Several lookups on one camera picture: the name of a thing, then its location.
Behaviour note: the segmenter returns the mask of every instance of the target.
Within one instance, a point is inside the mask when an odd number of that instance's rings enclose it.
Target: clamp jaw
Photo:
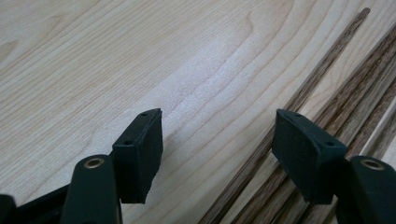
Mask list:
[[[110,155],[87,157],[70,185],[17,207],[0,195],[0,224],[122,223],[123,203],[145,203],[163,154],[161,109],[138,115],[114,143]]]
[[[394,169],[365,156],[347,161],[347,147],[301,114],[276,111],[273,153],[306,201],[337,196],[339,223],[396,223]]]

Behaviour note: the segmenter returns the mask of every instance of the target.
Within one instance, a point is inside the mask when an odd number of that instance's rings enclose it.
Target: wooden surface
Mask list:
[[[79,160],[160,107],[162,166],[124,223],[198,222],[365,7],[309,118],[396,22],[395,1],[1,1],[0,192],[22,204],[67,184]],[[224,223],[275,167],[269,158]]]

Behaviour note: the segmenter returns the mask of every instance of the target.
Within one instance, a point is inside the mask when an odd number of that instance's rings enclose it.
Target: wooden board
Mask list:
[[[147,203],[122,207],[124,223],[198,222],[365,7],[302,110],[310,118],[396,22],[396,2],[0,2],[0,192],[22,204],[67,184],[79,160],[160,107],[163,163]]]

